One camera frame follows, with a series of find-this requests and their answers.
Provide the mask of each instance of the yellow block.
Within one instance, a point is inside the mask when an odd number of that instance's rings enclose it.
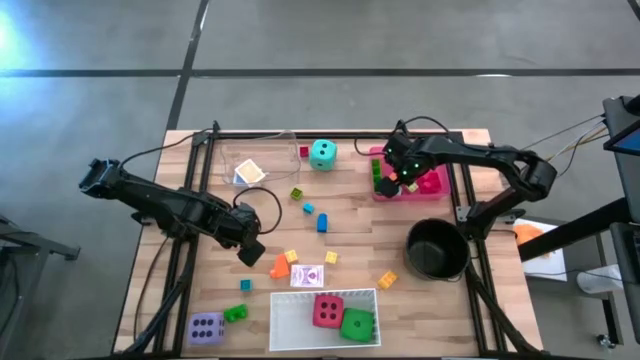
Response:
[[[327,256],[324,258],[324,261],[329,264],[335,264],[336,261],[338,261],[338,254],[333,251],[327,251]]]
[[[295,250],[289,250],[284,253],[284,256],[287,258],[287,262],[291,264],[292,262],[298,261],[298,255]]]
[[[394,274],[393,271],[387,271],[383,277],[378,280],[378,286],[383,289],[388,289],[391,284],[398,278],[398,275]]]

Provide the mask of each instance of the toy block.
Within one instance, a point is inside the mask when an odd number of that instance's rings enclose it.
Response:
[[[359,309],[344,309],[340,336],[359,342],[370,342],[373,337],[373,313]]]
[[[189,344],[217,345],[224,340],[222,313],[197,313],[189,320]]]
[[[289,264],[298,261],[298,255],[295,250],[289,250],[284,253],[284,256],[287,258],[287,262]]]
[[[416,190],[418,190],[418,184],[413,183],[413,184],[407,186],[407,190],[409,190],[409,192],[415,192]]]
[[[293,190],[291,190],[291,198],[293,200],[300,200],[302,199],[302,190],[298,189],[298,188],[293,188]]]
[[[320,213],[320,215],[318,215],[318,225],[316,227],[318,232],[327,232],[328,225],[329,220],[327,219],[327,214]]]
[[[378,280],[378,285],[383,289],[388,289],[397,278],[398,275],[394,274],[393,271],[387,271],[387,273]]]
[[[289,275],[289,266],[287,265],[287,257],[284,254],[276,256],[276,263],[273,269],[269,272],[269,275],[274,278],[281,278]]]
[[[309,157],[309,147],[308,146],[300,146],[300,157],[301,158]]]
[[[302,206],[302,211],[304,211],[305,214],[313,214],[313,205],[311,205],[309,203],[305,203]]]
[[[327,251],[327,256],[324,258],[324,261],[329,264],[335,264],[336,261],[338,261],[338,254],[333,251]]]
[[[342,325],[344,301],[333,295],[316,295],[313,304],[313,325],[339,329]]]
[[[247,317],[248,309],[246,304],[240,304],[224,311],[224,319],[230,323]]]
[[[240,280],[240,290],[242,290],[242,292],[251,291],[251,279]]]
[[[309,165],[320,171],[329,171],[333,169],[336,162],[336,154],[338,146],[329,140],[318,139],[311,146],[311,155],[309,156]]]

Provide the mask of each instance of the green block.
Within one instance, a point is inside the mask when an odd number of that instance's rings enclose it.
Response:
[[[228,308],[224,311],[224,319],[230,323],[234,323],[240,319],[244,319],[247,317],[247,305],[240,304],[238,306],[234,306],[232,308]]]
[[[358,309],[344,309],[340,336],[360,342],[371,342],[373,337],[373,313]]]
[[[298,188],[293,188],[293,190],[291,190],[291,198],[293,200],[300,200],[302,199],[302,190],[298,189]]]

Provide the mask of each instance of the orange block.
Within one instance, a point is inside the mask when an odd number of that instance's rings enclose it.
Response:
[[[287,265],[287,257],[284,254],[276,256],[276,264],[269,271],[269,275],[274,279],[289,275],[289,265]]]

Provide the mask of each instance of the white box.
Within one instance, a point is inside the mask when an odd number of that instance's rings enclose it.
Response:
[[[370,343],[344,339],[340,329],[313,326],[316,295],[334,295],[344,300],[345,308],[371,311],[373,338]],[[372,347],[382,345],[378,323],[376,289],[303,291],[271,293],[269,351],[316,350]]]

